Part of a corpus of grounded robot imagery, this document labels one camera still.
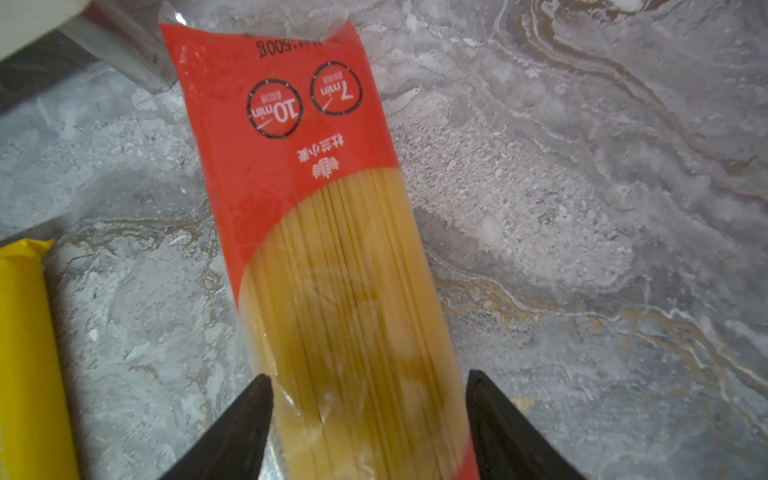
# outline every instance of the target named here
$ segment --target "stone surface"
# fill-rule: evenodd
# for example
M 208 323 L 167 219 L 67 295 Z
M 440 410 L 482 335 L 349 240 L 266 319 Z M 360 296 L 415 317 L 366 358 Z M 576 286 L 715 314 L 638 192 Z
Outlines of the stone surface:
M 176 3 L 272 35 L 334 5 Z M 336 8 L 369 53 L 463 373 L 485 370 L 589 478 L 765 478 L 765 3 Z M 65 232 L 46 271 L 84 478 L 156 478 L 250 369 L 179 87 L 78 65 L 4 108 L 0 238 Z

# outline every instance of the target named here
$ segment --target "marble countertop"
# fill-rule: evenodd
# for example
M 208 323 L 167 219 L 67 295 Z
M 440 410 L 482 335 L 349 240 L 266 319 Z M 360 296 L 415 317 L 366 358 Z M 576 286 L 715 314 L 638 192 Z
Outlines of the marble countertop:
M 584 474 L 768 476 L 765 2 L 180 3 L 276 35 L 349 12 L 463 374 Z M 157 478 L 251 378 L 181 90 L 91 61 L 3 88 L 0 238 L 65 232 L 83 476 Z

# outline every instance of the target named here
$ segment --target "black circle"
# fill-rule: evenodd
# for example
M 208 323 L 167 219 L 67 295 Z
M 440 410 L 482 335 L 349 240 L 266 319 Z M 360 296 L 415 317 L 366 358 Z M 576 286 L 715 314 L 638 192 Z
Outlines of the black circle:
M 352 75 L 353 78 L 355 78 L 355 81 L 357 82 L 357 87 L 360 91 L 360 97 L 357 99 L 357 102 L 349 109 L 345 111 L 323 111 L 323 109 L 320 107 L 320 105 L 317 103 L 317 100 L 315 100 L 315 81 L 317 80 L 317 76 L 320 75 L 320 72 L 323 71 L 325 68 L 330 67 L 331 65 L 338 65 L 340 67 L 346 68 L 346 70 Z M 355 75 L 355 72 L 352 71 L 351 68 L 347 67 L 340 61 L 328 61 L 320 67 L 315 70 L 315 74 L 312 75 L 312 81 L 310 82 L 310 98 L 312 99 L 312 103 L 315 104 L 315 108 L 317 108 L 320 112 L 326 114 L 326 115 L 333 115 L 334 117 L 339 117 L 341 115 L 351 114 L 353 111 L 355 111 L 356 108 L 360 106 L 360 103 L 362 102 L 362 84 L 360 83 L 360 79 L 357 78 L 357 75 Z
M 263 87 L 264 85 L 275 84 L 275 83 L 281 84 L 282 86 L 284 86 L 284 87 L 288 88 L 289 90 L 291 90 L 293 92 L 293 94 L 296 95 L 296 99 L 299 101 L 299 117 L 296 119 L 296 124 L 293 125 L 293 128 L 291 128 L 290 130 L 288 130 L 286 133 L 284 133 L 282 135 L 272 135 L 272 134 L 268 134 L 265 131 L 260 130 L 256 126 L 256 121 L 253 119 L 253 117 L 250 114 L 250 102 L 253 99 L 253 95 L 256 93 L 256 90 L 258 90 L 259 88 Z M 299 123 L 301 123 L 301 117 L 302 117 L 302 115 L 304 115 L 304 104 L 301 102 L 301 97 L 299 96 L 299 92 L 296 91 L 296 89 L 294 87 L 292 87 L 291 84 L 289 84 L 287 81 L 282 81 L 279 78 L 268 78 L 266 80 L 260 81 L 259 83 L 256 84 L 255 87 L 253 87 L 251 89 L 250 93 L 248 94 L 248 102 L 246 103 L 246 111 L 248 113 L 248 120 L 250 120 L 250 124 L 253 125 L 253 128 L 255 128 L 257 132 L 259 132 L 260 134 L 262 134 L 264 137 L 267 137 L 267 138 L 280 139 L 280 138 L 285 138 L 288 135 L 291 135 L 299 127 Z

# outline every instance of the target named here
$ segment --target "white wheat logo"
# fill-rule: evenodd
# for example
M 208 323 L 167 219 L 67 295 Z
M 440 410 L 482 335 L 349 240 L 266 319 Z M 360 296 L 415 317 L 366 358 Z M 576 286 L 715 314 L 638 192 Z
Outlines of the white wheat logo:
M 315 178 L 331 178 L 331 173 L 334 170 L 339 170 L 339 161 L 335 157 L 321 158 L 312 166 L 312 175 Z

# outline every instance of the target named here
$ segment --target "yellow package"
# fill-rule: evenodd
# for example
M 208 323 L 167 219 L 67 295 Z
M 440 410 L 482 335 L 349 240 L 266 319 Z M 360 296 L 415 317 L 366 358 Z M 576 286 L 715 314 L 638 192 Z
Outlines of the yellow package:
M 52 244 L 0 248 L 0 480 L 78 478 L 40 265 Z

